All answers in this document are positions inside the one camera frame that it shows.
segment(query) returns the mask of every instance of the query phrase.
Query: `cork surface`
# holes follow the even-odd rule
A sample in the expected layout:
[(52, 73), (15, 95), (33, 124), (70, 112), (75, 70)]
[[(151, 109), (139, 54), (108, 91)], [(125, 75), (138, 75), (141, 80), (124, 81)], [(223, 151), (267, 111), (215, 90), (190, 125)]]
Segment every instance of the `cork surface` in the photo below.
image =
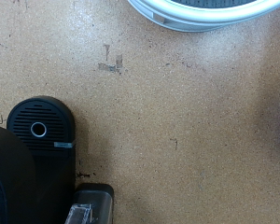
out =
[(0, 1), (0, 126), (49, 95), (115, 224), (280, 223), (280, 8), (185, 34), (126, 0)]

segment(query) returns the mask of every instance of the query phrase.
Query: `small circular hole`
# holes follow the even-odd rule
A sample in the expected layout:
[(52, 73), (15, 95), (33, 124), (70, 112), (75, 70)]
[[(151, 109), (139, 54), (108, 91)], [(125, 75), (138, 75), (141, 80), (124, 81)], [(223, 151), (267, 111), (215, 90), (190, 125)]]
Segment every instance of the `small circular hole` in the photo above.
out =
[(45, 124), (41, 122), (36, 122), (31, 126), (31, 133), (35, 137), (43, 137), (47, 133), (47, 128)]

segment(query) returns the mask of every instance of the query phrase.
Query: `black device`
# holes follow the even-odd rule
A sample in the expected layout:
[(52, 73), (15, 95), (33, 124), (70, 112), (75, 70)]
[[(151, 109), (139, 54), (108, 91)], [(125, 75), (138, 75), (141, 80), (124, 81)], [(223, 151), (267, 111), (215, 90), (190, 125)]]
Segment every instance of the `black device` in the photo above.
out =
[(111, 224), (114, 190), (75, 192), (75, 121), (61, 101), (17, 104), (0, 128), (0, 224)]

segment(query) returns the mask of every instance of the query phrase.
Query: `white round object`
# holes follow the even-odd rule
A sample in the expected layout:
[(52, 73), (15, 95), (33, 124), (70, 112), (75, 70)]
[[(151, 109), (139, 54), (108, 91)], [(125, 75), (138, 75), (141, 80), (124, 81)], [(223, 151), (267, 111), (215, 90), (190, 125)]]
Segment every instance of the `white round object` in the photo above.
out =
[(280, 0), (129, 0), (141, 14), (169, 29), (203, 32), (247, 21), (280, 7)]

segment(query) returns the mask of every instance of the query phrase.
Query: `white label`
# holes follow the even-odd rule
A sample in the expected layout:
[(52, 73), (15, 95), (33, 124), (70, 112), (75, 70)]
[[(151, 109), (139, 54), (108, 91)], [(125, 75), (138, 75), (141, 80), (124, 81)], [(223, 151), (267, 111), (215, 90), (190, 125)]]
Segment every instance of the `white label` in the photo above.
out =
[(73, 143), (54, 142), (54, 147), (72, 148), (74, 145), (75, 141)]

